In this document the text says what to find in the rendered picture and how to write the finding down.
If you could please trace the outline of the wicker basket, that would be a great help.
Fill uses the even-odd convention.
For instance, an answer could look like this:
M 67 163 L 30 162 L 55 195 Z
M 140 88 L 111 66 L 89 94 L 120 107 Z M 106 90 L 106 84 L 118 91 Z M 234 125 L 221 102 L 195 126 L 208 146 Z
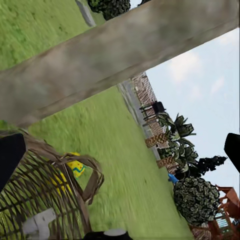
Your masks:
M 49 240 L 65 240 L 64 225 L 67 240 L 71 240 L 71 234 L 73 240 L 82 240 L 77 215 L 79 211 L 84 234 L 93 232 L 90 210 L 86 203 L 88 202 L 89 206 L 93 204 L 94 196 L 99 194 L 99 189 L 105 181 L 100 162 L 92 158 L 89 154 L 74 155 L 67 152 L 61 155 L 58 149 L 48 144 L 45 139 L 37 137 L 32 132 L 23 128 L 19 128 L 18 130 L 14 128 L 0 130 L 0 139 L 19 134 L 20 132 L 23 135 L 27 151 L 18 165 L 26 167 L 27 171 L 23 171 L 17 166 L 17 170 L 7 181 L 8 184 L 12 185 L 13 192 L 4 189 L 4 194 L 0 193 L 0 212 L 3 212 L 5 216 L 9 230 L 8 232 L 6 231 L 3 222 L 4 235 L 0 233 L 0 240 L 8 240 L 8 236 L 10 236 L 10 240 L 14 240 L 13 234 L 15 234 L 16 240 L 19 240 L 18 232 L 20 232 L 20 240 L 27 240 L 31 234 L 25 235 L 23 233 L 22 224 L 27 219 L 30 219 L 31 216 L 33 217 L 35 214 L 45 211 L 45 209 L 48 210 L 50 207 L 55 212 L 56 220 L 53 220 L 50 224 L 51 234 Z M 74 171 L 67 164 L 74 161 L 78 161 L 92 169 L 92 175 L 84 191 L 78 183 Z M 39 168 L 42 168 L 46 172 L 47 177 Z M 41 179 L 33 171 L 38 171 Z M 37 182 L 28 175 L 29 173 L 35 176 Z M 19 178 L 22 178 L 25 184 Z M 51 188 L 49 188 L 44 178 L 50 182 Z M 42 192 L 39 192 L 34 184 L 37 184 Z M 25 193 L 26 199 L 21 195 L 18 188 Z M 30 192 L 30 197 L 25 189 Z M 16 203 L 11 200 L 7 192 L 16 199 Z M 33 208 L 33 212 L 31 212 L 26 203 L 28 201 Z M 60 214 L 57 214 L 54 202 Z M 6 210 L 9 210 L 11 217 L 5 213 Z M 70 213 L 72 213 L 72 223 Z M 64 215 L 67 215 L 67 224 Z M 62 228 L 59 217 L 62 219 Z M 14 230 L 11 230 L 7 218 L 13 224 Z M 13 218 L 17 222 L 19 229 L 16 228 Z

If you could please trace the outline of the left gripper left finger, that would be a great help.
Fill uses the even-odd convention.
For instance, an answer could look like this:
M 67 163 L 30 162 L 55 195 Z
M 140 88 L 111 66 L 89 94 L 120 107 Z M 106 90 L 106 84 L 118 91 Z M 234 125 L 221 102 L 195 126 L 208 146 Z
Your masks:
M 26 151 L 22 132 L 0 138 L 0 193 L 15 173 Z

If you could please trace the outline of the easter egg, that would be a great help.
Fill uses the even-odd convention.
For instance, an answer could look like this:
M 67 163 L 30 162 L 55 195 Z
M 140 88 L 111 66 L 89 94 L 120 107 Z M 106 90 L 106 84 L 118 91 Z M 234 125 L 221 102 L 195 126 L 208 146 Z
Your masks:
M 76 152 L 71 152 L 72 155 L 75 156 L 79 156 L 80 154 L 76 153 Z M 79 176 L 82 175 L 82 173 L 84 172 L 86 166 L 85 164 L 75 160 L 72 162 L 68 162 L 67 165 L 73 170 L 76 178 L 78 178 Z

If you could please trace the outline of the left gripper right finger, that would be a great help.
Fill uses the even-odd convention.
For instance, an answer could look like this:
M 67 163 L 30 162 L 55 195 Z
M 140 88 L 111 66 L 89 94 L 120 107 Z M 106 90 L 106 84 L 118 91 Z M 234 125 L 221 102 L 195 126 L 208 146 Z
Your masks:
M 224 151 L 228 158 L 237 168 L 240 173 L 240 135 L 235 133 L 229 133 L 227 135 Z

